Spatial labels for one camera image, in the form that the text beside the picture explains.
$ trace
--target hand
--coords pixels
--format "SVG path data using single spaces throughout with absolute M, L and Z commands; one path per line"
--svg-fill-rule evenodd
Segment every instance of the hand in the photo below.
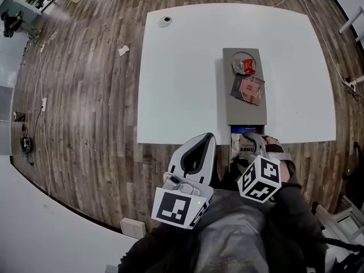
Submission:
M 17 13 L 16 17 L 18 19 L 22 19 L 24 17 L 24 12 L 20 11 L 19 13 Z
M 268 136 L 264 139 L 264 143 L 265 143 L 265 145 L 277 144 L 278 146 L 281 146 L 281 144 L 280 144 L 280 142 L 278 142 L 278 140 L 271 138 L 270 136 Z M 287 164 L 285 163 L 285 161 L 280 161 L 280 179 L 282 182 L 288 182 L 288 180 L 290 179 Z

